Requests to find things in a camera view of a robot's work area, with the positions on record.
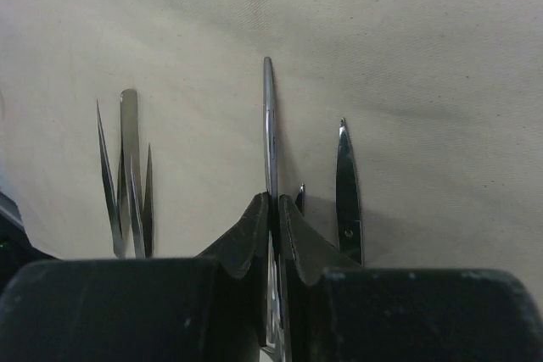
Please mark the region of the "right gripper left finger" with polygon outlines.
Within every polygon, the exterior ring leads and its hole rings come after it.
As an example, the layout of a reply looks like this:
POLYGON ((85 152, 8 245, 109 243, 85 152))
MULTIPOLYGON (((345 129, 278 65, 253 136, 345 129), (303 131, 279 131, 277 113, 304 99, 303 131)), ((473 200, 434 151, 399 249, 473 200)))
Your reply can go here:
POLYGON ((47 260, 1 297, 4 361, 256 361, 269 198, 190 258, 47 260))

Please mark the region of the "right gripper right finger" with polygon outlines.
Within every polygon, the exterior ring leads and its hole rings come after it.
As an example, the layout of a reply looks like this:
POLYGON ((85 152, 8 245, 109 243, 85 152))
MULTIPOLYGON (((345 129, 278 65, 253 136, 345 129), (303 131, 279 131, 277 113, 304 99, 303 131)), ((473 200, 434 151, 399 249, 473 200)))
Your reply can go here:
POLYGON ((539 361, 542 319, 502 270, 373 269, 279 204, 293 361, 539 361))

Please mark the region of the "steel clamp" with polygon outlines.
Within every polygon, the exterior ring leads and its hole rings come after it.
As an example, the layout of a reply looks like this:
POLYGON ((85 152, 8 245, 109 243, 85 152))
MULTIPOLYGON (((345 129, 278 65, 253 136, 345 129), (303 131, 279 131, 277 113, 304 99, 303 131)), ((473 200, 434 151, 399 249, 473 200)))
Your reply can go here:
POLYGON ((263 129, 266 190, 269 198, 267 322, 264 351, 273 361, 286 361, 281 294, 280 228, 278 220, 278 162, 276 144, 276 103, 272 59, 263 61, 263 129))

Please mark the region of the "steel forceps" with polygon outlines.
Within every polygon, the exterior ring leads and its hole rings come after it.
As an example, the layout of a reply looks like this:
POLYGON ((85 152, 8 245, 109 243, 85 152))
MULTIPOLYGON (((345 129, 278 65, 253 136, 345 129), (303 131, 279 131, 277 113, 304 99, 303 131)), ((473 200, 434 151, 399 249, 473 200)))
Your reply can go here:
POLYGON ((339 251, 359 265, 364 265, 359 185, 345 118, 342 118, 339 123, 335 184, 339 251))

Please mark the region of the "steel tweezers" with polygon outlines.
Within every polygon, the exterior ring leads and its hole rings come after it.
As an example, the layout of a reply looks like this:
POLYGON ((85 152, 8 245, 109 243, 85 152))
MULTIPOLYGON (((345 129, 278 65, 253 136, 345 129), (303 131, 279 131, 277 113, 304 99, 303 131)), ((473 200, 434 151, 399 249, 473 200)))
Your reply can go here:
MULTIPOLYGON (((112 169, 109 163, 109 157, 106 147, 104 128, 101 118, 101 113, 97 112, 97 124, 98 124, 98 143, 99 143, 99 155, 101 164, 102 182, 104 186, 104 196, 106 207, 108 211, 110 229, 112 234, 113 251, 114 255, 123 259, 126 256, 126 239, 125 232, 121 231, 120 224, 120 205, 119 192, 120 192, 120 154, 117 170, 117 177, 113 177, 112 169)), ((152 153, 148 152, 146 163, 146 174, 141 176, 142 183, 142 221, 144 230, 145 241, 145 257, 151 258, 154 255, 154 185, 153 185, 153 161, 152 153)))
POLYGON ((132 232, 135 256, 145 257, 142 221, 142 183, 138 125, 138 98, 135 89, 120 95, 120 224, 122 232, 132 232))

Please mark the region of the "steel scissors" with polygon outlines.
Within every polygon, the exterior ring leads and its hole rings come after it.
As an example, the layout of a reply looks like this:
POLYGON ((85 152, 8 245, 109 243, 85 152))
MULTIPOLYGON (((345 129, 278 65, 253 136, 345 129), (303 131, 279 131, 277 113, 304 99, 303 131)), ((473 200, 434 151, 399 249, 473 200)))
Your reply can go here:
POLYGON ((305 183, 302 183, 299 187, 298 193, 295 198, 295 205, 302 216, 305 215, 305 183))

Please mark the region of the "beige cloth wrap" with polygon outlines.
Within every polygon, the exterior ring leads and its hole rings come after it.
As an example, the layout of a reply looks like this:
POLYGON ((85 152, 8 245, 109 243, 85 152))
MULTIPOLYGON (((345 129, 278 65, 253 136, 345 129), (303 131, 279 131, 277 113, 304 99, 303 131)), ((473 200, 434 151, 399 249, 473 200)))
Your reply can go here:
POLYGON ((371 266, 542 274, 542 0, 1 0, 3 157, 31 241, 113 254, 98 153, 139 94, 156 252, 197 253, 265 187, 262 62, 280 186, 331 237, 339 118, 371 266))

